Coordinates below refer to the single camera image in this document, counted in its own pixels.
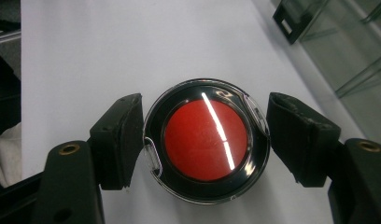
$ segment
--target table surface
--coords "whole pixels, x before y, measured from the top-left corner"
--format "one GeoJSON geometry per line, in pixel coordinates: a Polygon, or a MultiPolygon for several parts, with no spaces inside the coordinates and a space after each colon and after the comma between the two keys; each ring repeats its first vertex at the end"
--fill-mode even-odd
{"type": "MultiPolygon", "coordinates": [[[[141,92],[145,116],[164,91],[191,78],[231,82],[263,111],[271,91],[320,110],[283,50],[274,11],[269,0],[22,2],[23,177],[41,172],[53,147],[88,139],[120,97],[141,92]]],[[[304,189],[271,153],[243,196],[196,205],[165,191],[141,153],[131,187],[103,191],[103,201],[106,223],[325,224],[328,185],[304,189]]]]}

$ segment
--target red disc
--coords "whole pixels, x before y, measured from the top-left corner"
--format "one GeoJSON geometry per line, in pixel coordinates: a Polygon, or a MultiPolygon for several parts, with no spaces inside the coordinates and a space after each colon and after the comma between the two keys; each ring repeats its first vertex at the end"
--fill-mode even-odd
{"type": "Polygon", "coordinates": [[[167,155],[183,174],[212,181],[230,174],[247,151],[247,131],[237,113],[222,102],[197,100],[169,119],[164,137],[167,155]]]}

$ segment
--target compact case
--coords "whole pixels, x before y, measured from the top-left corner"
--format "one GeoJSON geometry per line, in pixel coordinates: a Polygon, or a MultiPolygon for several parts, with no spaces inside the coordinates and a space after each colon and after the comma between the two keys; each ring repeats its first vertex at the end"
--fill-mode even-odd
{"type": "Polygon", "coordinates": [[[144,127],[145,155],[154,178],[192,203],[232,200],[261,176],[269,157],[267,122],[234,85],[194,79],[165,92],[144,127]]]}

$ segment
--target makeup compact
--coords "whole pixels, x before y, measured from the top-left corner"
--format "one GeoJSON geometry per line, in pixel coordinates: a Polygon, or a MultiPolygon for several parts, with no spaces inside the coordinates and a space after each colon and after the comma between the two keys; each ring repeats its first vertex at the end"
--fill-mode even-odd
{"type": "Polygon", "coordinates": [[[148,165],[172,194],[200,204],[223,203],[247,191],[268,161],[267,122],[234,85],[193,79],[165,92],[144,126],[148,165]]]}

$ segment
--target round compact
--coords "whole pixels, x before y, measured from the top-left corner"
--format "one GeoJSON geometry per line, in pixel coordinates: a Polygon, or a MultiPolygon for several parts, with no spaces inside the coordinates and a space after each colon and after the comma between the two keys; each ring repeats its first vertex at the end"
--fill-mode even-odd
{"type": "Polygon", "coordinates": [[[267,122],[234,85],[194,79],[165,92],[144,127],[155,179],[192,203],[232,200],[254,184],[269,156],[267,122]]]}

